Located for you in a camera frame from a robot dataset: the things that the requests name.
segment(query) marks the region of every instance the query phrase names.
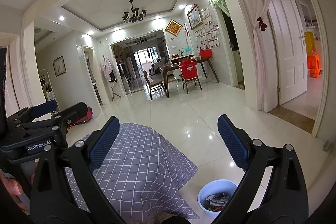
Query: green curtain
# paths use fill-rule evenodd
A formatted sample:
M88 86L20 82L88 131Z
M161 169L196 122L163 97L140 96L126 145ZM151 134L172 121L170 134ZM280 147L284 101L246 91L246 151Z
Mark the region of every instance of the green curtain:
M220 8L224 13L227 14L227 16L230 16L230 12L227 8L226 2L225 0L211 0L211 3L216 7L216 8Z

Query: door handle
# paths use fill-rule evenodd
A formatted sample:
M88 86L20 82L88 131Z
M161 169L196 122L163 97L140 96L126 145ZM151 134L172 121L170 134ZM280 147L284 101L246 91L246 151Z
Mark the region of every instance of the door handle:
M303 30L301 30L301 37L302 37L302 41L303 41L303 45L306 46L306 43L305 43L305 34L303 33Z

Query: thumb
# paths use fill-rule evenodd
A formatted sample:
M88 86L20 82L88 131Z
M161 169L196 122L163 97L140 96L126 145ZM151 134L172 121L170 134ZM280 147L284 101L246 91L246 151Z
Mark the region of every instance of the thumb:
M19 182L6 178L2 170L0 170L0 179L10 195L22 195L23 189Z

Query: gray tablecloth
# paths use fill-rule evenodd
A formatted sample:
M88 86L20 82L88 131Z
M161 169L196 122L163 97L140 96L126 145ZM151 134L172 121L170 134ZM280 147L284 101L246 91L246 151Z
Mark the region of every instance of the gray tablecloth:
M93 175L125 220L147 220L159 212L197 219L179 193L197 170L196 165L152 128L124 123L104 163ZM88 210L71 168L66 168L66 172L78 206Z

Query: curtain tieback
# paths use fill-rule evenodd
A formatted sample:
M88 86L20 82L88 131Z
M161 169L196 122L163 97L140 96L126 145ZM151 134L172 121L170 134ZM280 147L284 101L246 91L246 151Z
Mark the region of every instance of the curtain tieback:
M261 19L261 17L259 17L257 19L257 21L259 21L260 31L265 31L268 26L263 22L263 20Z

